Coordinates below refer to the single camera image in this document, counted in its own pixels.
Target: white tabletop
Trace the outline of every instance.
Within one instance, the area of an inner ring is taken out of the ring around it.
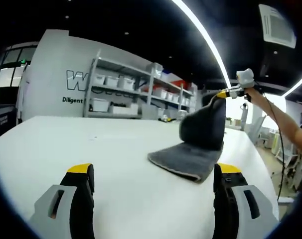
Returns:
[[[225,131],[219,162],[238,167],[278,218],[273,184],[254,145],[242,131]],[[27,221],[35,201],[68,168],[92,163],[96,238],[211,238],[213,173],[196,184],[147,160],[149,152],[180,142],[177,122],[34,117],[0,137],[0,183]]]

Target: led light strip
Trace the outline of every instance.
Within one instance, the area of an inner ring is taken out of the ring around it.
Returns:
[[[190,18],[190,20],[193,22],[193,24],[196,26],[196,28],[202,34],[202,36],[204,37],[206,43],[209,45],[213,55],[215,56],[215,59],[216,59],[217,63],[220,66],[220,69],[221,69],[221,72],[223,74],[223,77],[224,77],[224,80],[225,80],[225,83],[226,83],[227,87],[231,87],[231,83],[230,83],[229,77],[227,76],[227,72],[226,72],[225,66],[223,64],[222,58],[221,58],[219,52],[217,51],[211,37],[209,36],[207,31],[205,30],[204,26],[201,24],[199,19],[188,8],[188,6],[185,5],[185,3],[182,0],[171,0],[171,1],[174,2],[187,15],[188,18]]]
[[[302,84],[302,78],[292,88],[290,88],[287,92],[285,92],[282,96],[283,97],[288,96],[290,93],[296,90],[301,84]]]

